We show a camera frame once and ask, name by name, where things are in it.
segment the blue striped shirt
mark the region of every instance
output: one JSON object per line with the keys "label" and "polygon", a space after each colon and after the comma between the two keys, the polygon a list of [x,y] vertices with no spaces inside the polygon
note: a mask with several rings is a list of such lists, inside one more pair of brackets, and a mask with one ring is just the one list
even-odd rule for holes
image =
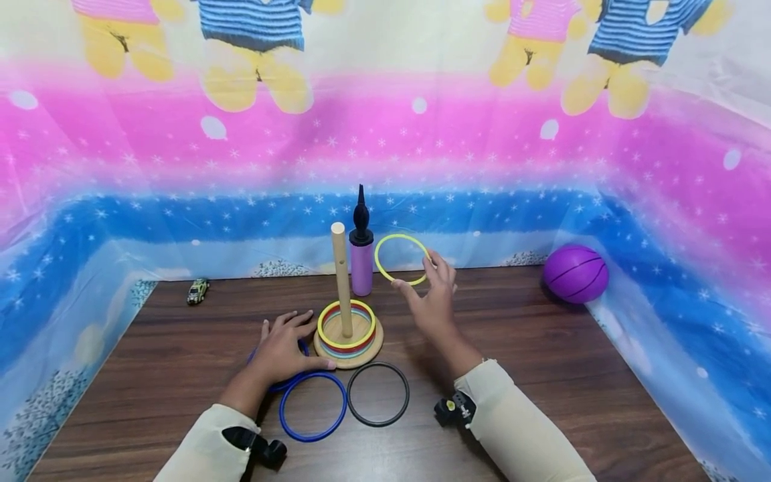
{"label": "blue striped shirt", "polygon": [[313,0],[198,0],[205,39],[267,52],[289,46],[304,50],[300,8],[311,13]]}
{"label": "blue striped shirt", "polygon": [[648,60],[662,66],[680,29],[687,34],[712,0],[670,0],[663,18],[648,24],[651,0],[603,0],[600,25],[589,45],[612,62]]}

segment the forearm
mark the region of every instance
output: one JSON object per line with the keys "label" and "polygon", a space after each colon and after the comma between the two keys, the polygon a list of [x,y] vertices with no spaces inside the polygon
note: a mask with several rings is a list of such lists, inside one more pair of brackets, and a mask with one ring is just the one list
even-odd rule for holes
{"label": "forearm", "polygon": [[466,340],[454,325],[441,335],[430,337],[432,344],[447,363],[449,374],[453,379],[460,378],[470,372],[482,360],[482,353]]}
{"label": "forearm", "polygon": [[249,452],[225,440],[222,430],[242,426],[255,433],[252,419],[219,403],[202,413],[154,482],[238,482],[246,471]]}
{"label": "forearm", "polygon": [[477,363],[455,387],[476,404],[471,432],[508,480],[595,482],[570,441],[496,361]]}
{"label": "forearm", "polygon": [[201,414],[155,482],[241,480],[250,452],[234,447],[222,431],[242,426],[260,433],[254,419],[270,384],[255,366],[241,370],[227,385],[219,402]]}

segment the table surface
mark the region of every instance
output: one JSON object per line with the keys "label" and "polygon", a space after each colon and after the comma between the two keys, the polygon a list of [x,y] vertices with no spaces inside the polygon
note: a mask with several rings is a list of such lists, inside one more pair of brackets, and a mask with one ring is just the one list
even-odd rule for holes
{"label": "table surface", "polygon": [[[545,294],[540,270],[459,271],[462,330],[565,432],[598,480],[707,481],[597,323],[583,307]],[[334,276],[215,280],[194,307],[185,305],[189,287],[158,284],[29,480],[152,480],[243,366],[262,319],[294,309],[319,313],[336,300]],[[377,360],[409,380],[404,417],[376,429],[349,413],[326,440],[298,443],[278,422],[279,398],[270,398],[263,434],[286,443],[288,458],[277,473],[257,465],[244,480],[504,480],[468,432],[433,418],[452,382],[399,294],[376,276],[366,300],[385,331]],[[351,372],[337,375],[346,383]],[[399,378],[383,368],[364,372],[353,392],[359,412],[381,420],[404,396]],[[334,421],[341,401],[333,383],[311,379],[291,393],[286,417],[295,430],[314,433]]]}

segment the black pump nozzle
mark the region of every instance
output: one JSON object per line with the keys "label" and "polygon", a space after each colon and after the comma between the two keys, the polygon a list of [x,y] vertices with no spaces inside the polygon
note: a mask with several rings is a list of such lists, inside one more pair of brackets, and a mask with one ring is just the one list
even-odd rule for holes
{"label": "black pump nozzle", "polygon": [[369,209],[364,202],[364,186],[359,185],[359,202],[356,204],[356,208],[353,210],[353,224],[356,229],[351,231],[348,236],[348,240],[354,246],[366,246],[371,244],[375,237],[372,235],[372,231],[367,229],[369,226]]}

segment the black ring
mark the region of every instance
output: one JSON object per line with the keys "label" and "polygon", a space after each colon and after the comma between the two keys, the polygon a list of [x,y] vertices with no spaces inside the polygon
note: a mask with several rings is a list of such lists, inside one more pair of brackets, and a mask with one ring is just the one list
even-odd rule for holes
{"label": "black ring", "polygon": [[[353,381],[356,379],[357,376],[359,376],[359,373],[363,372],[367,368],[372,368],[373,366],[384,366],[387,369],[392,370],[394,373],[396,373],[396,375],[399,375],[399,378],[402,379],[402,383],[404,383],[405,396],[404,396],[404,405],[402,405],[402,409],[394,417],[388,420],[385,420],[383,422],[373,422],[359,415],[359,412],[357,412],[356,409],[353,407],[353,398],[351,397],[351,387],[353,386]],[[386,363],[386,362],[367,363],[364,366],[358,367],[357,370],[353,372],[353,375],[351,375],[351,379],[348,381],[348,409],[351,410],[351,414],[359,422],[365,424],[366,426],[380,428],[380,427],[391,425],[392,423],[396,422],[398,419],[402,418],[402,415],[404,415],[404,412],[407,411],[408,405],[409,405],[409,383],[407,383],[407,377],[404,376],[404,373],[402,373],[402,370],[396,368],[394,365],[391,365],[390,363]]]}

